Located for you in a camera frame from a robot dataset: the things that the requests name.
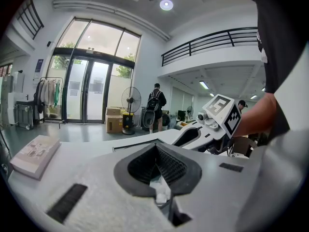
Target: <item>person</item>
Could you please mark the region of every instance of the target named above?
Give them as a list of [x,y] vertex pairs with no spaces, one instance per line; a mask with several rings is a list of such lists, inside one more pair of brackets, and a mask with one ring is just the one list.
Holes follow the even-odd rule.
[[244,107],[248,107],[248,106],[246,105],[246,102],[245,102],[244,100],[240,100],[240,101],[238,102],[238,108],[239,108],[239,110],[240,110],[240,113],[241,113],[241,111],[242,111],[242,109],[243,109]]
[[[158,99],[159,99],[159,109],[154,112],[154,117],[155,117],[154,120],[158,121],[158,130],[162,131],[162,126],[163,126],[162,107],[165,106],[166,99],[165,99],[163,92],[160,91],[160,84],[156,83],[154,85],[154,90],[150,93],[148,100],[150,100],[150,98],[152,96],[158,97]],[[154,124],[152,124],[149,128],[150,134],[153,133],[153,128],[154,128]]]
[[234,136],[270,130],[268,139],[290,128],[274,93],[301,56],[308,29],[304,17],[307,0],[253,0],[257,6],[258,34],[267,56],[265,95],[242,116]]

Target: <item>black metal railing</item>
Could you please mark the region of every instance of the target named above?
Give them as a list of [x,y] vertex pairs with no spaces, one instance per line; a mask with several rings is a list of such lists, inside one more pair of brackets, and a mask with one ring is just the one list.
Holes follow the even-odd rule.
[[257,45],[257,27],[228,29],[196,38],[162,54],[162,66],[218,48]]
[[33,0],[28,0],[21,6],[18,10],[17,20],[26,32],[32,36],[33,40],[40,29],[44,28],[44,25],[34,7]]

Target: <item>backpack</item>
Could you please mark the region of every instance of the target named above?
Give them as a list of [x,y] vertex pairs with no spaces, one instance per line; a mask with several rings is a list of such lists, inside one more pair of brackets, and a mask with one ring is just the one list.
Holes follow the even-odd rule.
[[155,95],[153,91],[151,92],[151,98],[147,102],[147,110],[155,112],[160,108],[159,96],[161,93],[161,91],[158,91]]

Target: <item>cardboard box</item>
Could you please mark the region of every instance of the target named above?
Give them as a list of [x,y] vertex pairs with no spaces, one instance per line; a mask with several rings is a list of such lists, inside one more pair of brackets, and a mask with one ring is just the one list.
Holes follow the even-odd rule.
[[59,138],[39,135],[19,151],[10,163],[14,170],[40,179],[59,146]]
[[118,116],[121,115],[121,109],[116,107],[107,107],[106,115]]
[[121,115],[106,115],[106,132],[119,133],[122,132],[123,119]]

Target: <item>standing fan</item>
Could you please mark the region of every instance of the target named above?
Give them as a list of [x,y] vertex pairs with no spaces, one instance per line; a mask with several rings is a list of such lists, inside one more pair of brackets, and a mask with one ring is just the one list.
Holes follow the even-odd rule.
[[193,107],[188,106],[186,111],[187,111],[187,122],[188,122],[188,120],[191,119],[193,116],[193,112],[194,112]]
[[125,135],[133,135],[135,133],[135,131],[132,130],[133,115],[131,113],[135,113],[139,109],[140,101],[140,92],[135,87],[128,87],[122,94],[122,107],[129,113],[128,117],[124,116],[122,133]]

